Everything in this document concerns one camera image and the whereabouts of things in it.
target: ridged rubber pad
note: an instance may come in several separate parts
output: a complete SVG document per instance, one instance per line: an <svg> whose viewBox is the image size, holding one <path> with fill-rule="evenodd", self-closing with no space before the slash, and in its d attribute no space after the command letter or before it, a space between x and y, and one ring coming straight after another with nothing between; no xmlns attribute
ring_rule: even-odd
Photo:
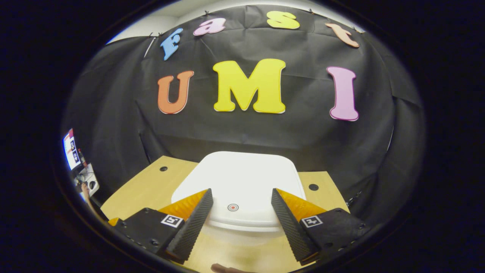
<svg viewBox="0 0 485 273"><path fill-rule="evenodd" d="M271 205L278 216L296 260L302 261L318 252L318 248L300 226L276 188L273 189Z"/></svg>
<svg viewBox="0 0 485 273"><path fill-rule="evenodd" d="M199 236L200 230L212 208L212 190L209 188L199 204L195 207L184 226L175 235L172 242L167 247L167 252L172 256L172 260L182 263L189 259L195 241Z"/></svg>

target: white container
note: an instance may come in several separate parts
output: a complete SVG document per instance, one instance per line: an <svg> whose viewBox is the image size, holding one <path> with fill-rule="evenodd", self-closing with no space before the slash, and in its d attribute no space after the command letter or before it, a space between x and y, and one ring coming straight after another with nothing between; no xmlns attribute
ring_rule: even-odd
<svg viewBox="0 0 485 273"><path fill-rule="evenodd" d="M271 154L209 154L175 190L172 203L208 188L214 204L202 232L234 244L284 235L271 205L273 188L306 200L294 164Z"/></svg>

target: monitor screen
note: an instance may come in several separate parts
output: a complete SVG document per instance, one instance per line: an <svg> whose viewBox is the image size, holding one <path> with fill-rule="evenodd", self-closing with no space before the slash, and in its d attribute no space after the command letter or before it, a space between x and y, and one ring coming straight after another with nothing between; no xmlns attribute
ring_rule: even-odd
<svg viewBox="0 0 485 273"><path fill-rule="evenodd" d="M74 133L72 128L64 137L64 152L71 170L81 164L81 160L79 159L76 149L76 143L74 142Z"/></svg>

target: white wall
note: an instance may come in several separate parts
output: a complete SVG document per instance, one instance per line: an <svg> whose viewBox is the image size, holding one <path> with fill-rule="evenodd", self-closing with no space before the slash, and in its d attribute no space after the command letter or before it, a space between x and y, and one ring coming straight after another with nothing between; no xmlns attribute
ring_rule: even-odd
<svg viewBox="0 0 485 273"><path fill-rule="evenodd" d="M216 2L214 2L214 0L181 0L167 7L154 11L145 18L135 22L133 25L129 26L120 34L115 36L108 43L129 37L148 36L152 32L153 35L156 36L158 33L166 32L179 24L204 15L206 10L209 12L214 12L230 7L257 4L281 5L302 9L305 11L311 9L316 14L331 18L349 27L354 27L357 31L364 32L361 27L350 20L320 4L316 4L308 0L222 0Z"/></svg>

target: black fabric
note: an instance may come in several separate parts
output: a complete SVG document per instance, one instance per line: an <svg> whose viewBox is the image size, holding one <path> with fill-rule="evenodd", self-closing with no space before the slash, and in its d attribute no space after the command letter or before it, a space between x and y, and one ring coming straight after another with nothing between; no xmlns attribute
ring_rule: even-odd
<svg viewBox="0 0 485 273"><path fill-rule="evenodd" d="M266 13L273 10L294 14L300 27L272 28ZM218 17L227 20L223 31L193 35L200 23ZM328 22L349 31L360 47L343 43L325 26ZM178 50L164 61L160 44L177 28L184 29ZM236 104L233 112L216 112L218 74L212 66L236 61L249 77L266 58L286 63L281 76L285 113L257 113L252 108L256 96L246 111ZM330 117L335 92L326 71L329 66L355 72L357 121ZM157 105L157 81L187 70L194 71L187 105L178 114L163 114ZM92 162L101 202L162 155L199 162L212 152L235 151L282 155L298 171L328 171L345 200L362 191L353 214L364 216L365 221L380 221L364 204L379 203L376 198L382 198L391 204L383 215L392 215L402 204L394 200L404 202L407 197L399 190L411 189L414 183L405 179L412 178L408 174L390 181L388 173L378 173L391 135L393 139L397 133L407 137L406 132L394 129L396 104L409 112L405 115L420 111L419 95L410 79L391 51L368 33L294 8L234 7L183 23L161 37L130 38L104 47L74 87L63 130L74 128L78 146ZM177 93L175 79L170 84L171 101ZM392 160L409 147L399 149ZM409 171L400 166L390 170Z"/></svg>

